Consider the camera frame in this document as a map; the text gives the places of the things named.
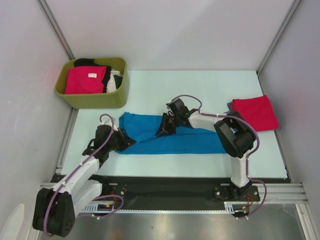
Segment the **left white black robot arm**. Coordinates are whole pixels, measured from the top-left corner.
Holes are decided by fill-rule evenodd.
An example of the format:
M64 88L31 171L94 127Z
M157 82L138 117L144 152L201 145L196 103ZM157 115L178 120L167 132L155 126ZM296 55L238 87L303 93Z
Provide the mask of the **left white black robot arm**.
M110 196L111 188L91 177L107 161L110 152L122 152L135 143L121 128L99 125L74 170L54 186L43 187L37 193L33 229L48 236L66 237L87 204L95 198L105 200Z

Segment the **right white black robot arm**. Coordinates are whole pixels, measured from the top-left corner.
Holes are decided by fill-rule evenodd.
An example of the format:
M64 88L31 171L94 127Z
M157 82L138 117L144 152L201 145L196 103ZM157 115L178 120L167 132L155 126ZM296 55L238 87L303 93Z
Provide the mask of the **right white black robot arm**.
M189 110L181 97L179 95L166 104L168 112L163 113L155 135L173 135L177 127L215 132L231 159L230 194L235 200L242 201L248 196L253 182L249 174L249 158L260 147L257 132L237 111L207 113L201 111L201 102L198 108Z

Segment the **blue polo shirt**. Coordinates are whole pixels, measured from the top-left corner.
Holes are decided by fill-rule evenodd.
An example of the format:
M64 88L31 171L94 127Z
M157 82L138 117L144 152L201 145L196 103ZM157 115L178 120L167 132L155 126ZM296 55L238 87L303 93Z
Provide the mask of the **blue polo shirt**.
M201 128L179 126L176 134L156 136L162 117L125 112L119 117L119 127L136 143L119 154L168 155L168 154L225 154L218 135Z

